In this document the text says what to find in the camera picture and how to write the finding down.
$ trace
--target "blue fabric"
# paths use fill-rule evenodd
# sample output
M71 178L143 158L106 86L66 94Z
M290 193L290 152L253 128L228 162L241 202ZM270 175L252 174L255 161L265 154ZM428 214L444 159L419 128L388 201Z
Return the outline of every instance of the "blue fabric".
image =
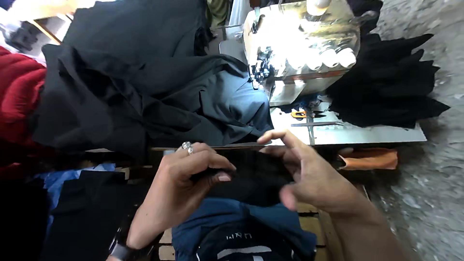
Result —
M93 171L114 171L116 164L114 163L103 163L96 167L85 168L83 170L93 170ZM66 180L78 179L81 175L82 170L65 170L65 171L55 171L48 173L41 173L34 176L34 178L40 178L44 180L44 189L47 190L47 197L50 201L49 213L56 208L59 201L59 195L61 193L61 188L63 183ZM53 216L48 216L47 222L47 234L53 223Z
M298 213L284 205L258 207L232 199L206 198L200 207L181 225L172 229L172 245L177 261L195 261L201 239L218 225L246 221L250 216L279 232L306 256L313 256L316 235L303 231Z

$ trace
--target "wrist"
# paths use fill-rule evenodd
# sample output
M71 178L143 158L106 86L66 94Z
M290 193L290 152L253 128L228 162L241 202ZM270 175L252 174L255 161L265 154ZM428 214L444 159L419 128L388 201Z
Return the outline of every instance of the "wrist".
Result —
M384 223L384 218L378 209L363 195L356 202L349 205L349 211L330 213L334 222L338 223L359 223L380 225Z
M126 246L132 249L142 249L152 243L166 229L154 223L156 220L142 204L132 220L127 235Z

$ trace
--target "silver ring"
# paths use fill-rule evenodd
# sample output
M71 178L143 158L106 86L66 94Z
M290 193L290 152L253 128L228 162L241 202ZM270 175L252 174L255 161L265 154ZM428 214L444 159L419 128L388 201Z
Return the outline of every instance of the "silver ring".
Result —
M192 147L192 144L189 141L186 141L186 142L182 143L182 148L184 150L187 150L189 155L193 154L193 147Z

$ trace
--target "right hand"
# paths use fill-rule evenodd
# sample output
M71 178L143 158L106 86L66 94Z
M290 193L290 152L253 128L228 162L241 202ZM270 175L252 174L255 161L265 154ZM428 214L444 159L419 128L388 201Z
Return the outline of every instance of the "right hand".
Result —
M329 212L333 217L362 214L367 200L347 179L340 175L312 147L304 144L289 130L271 130L258 143L281 139L284 146L266 146L260 152L280 157L295 184L284 186L280 200L290 210L296 210L298 201Z

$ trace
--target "red garment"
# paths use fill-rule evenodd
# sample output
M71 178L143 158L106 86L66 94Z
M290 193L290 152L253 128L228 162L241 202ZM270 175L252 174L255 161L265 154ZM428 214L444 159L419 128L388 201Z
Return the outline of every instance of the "red garment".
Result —
M0 179L19 170L40 146L31 140L26 118L36 108L46 68L34 59L0 46Z

